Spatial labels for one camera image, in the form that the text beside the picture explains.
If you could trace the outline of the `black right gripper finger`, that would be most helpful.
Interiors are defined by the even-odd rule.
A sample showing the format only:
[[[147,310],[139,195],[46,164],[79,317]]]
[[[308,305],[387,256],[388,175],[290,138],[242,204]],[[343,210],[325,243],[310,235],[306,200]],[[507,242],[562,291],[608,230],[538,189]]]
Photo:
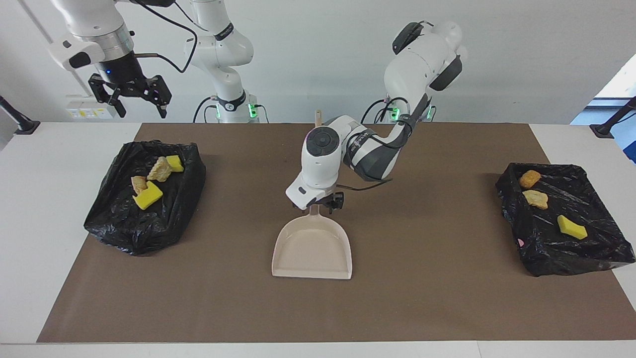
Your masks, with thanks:
[[[160,117],[165,119],[167,106],[172,99],[172,93],[162,76],[154,76],[151,79],[147,79],[146,83],[149,87],[150,102],[156,106]]]
[[[88,84],[97,102],[113,107],[119,117],[125,117],[127,111],[120,100],[121,88],[118,84],[106,82],[101,75],[91,75]]]

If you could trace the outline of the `beige plastic dustpan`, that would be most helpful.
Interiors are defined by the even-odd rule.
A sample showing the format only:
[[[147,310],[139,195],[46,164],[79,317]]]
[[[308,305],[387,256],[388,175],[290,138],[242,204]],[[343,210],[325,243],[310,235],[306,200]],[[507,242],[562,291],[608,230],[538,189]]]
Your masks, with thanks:
[[[351,279],[350,242],[343,227],[322,216],[320,205],[288,222],[278,234],[272,275],[285,278]]]

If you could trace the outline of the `pale crumbly bread piece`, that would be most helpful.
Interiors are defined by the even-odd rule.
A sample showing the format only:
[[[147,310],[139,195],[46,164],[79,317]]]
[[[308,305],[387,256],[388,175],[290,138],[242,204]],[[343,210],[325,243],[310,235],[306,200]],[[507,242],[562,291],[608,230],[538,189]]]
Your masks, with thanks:
[[[172,166],[168,163],[167,158],[159,157],[146,177],[146,180],[165,182],[171,173]]]

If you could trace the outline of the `notched all-yellow sponge piece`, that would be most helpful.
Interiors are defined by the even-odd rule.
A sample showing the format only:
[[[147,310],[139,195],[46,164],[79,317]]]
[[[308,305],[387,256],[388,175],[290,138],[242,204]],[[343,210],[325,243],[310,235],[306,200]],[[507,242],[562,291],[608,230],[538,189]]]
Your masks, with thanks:
[[[133,195],[135,204],[141,209],[145,210],[152,204],[159,201],[163,197],[161,189],[155,185],[152,181],[146,182],[147,188],[142,190],[141,193]]]

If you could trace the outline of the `striped orange croissant piece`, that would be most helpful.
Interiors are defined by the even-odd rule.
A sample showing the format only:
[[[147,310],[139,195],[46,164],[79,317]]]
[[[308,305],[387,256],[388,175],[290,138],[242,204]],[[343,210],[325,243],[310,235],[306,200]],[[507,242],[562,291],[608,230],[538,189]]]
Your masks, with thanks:
[[[522,192],[523,197],[525,197],[527,203],[530,206],[536,207],[538,209],[548,209],[548,201],[549,197],[546,193],[539,192],[537,190],[525,190]]]

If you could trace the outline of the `small yellow green sponge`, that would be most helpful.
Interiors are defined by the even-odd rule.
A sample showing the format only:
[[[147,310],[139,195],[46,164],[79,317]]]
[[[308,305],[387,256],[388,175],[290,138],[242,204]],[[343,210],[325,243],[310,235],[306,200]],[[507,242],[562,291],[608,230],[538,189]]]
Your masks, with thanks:
[[[586,227],[574,223],[572,220],[566,218],[566,216],[564,215],[559,215],[557,217],[557,223],[559,231],[561,231],[561,233],[563,234],[572,236],[577,240],[584,240],[588,237]]]

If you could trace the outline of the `black bag-lined bin pink spot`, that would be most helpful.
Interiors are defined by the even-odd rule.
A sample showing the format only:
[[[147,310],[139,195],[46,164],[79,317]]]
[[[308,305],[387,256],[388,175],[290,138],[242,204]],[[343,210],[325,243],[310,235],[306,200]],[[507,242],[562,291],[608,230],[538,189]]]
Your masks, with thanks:
[[[518,180],[528,170],[542,174],[532,188],[548,195],[548,209],[530,206]],[[510,163],[496,183],[502,216],[510,224],[520,260],[534,275],[575,275],[636,263],[631,243],[577,165]],[[586,227],[588,237],[577,240],[559,231],[564,215]]]

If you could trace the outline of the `black clamp stand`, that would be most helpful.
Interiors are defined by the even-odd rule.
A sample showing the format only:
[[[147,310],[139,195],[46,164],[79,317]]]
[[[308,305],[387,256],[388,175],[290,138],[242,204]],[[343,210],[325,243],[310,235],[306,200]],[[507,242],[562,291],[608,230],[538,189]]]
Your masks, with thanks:
[[[636,115],[636,96],[629,99],[616,113],[602,124],[590,124],[589,127],[597,138],[613,139],[611,130],[614,125],[620,124]]]
[[[38,120],[32,120],[22,112],[15,109],[2,95],[0,95],[0,108],[17,124],[14,132],[16,135],[30,135],[41,124]]]

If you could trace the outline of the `brown table mat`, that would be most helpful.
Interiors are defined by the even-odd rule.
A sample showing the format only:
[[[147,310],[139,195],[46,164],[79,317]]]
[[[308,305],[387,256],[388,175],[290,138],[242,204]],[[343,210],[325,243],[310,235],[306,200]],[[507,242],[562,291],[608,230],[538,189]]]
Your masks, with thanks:
[[[349,280],[271,274],[308,124],[144,124],[207,168],[182,239],[134,257],[88,237],[39,342],[634,340],[613,272],[529,275],[495,183],[547,163],[528,125],[420,124],[393,181],[348,192]]]

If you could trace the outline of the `white wall socket strip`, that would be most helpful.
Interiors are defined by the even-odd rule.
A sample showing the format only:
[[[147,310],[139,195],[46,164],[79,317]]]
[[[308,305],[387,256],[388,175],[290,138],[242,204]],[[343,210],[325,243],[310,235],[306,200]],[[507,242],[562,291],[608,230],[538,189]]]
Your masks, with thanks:
[[[114,107],[91,96],[67,95],[65,111],[73,120],[113,120],[120,116]]]

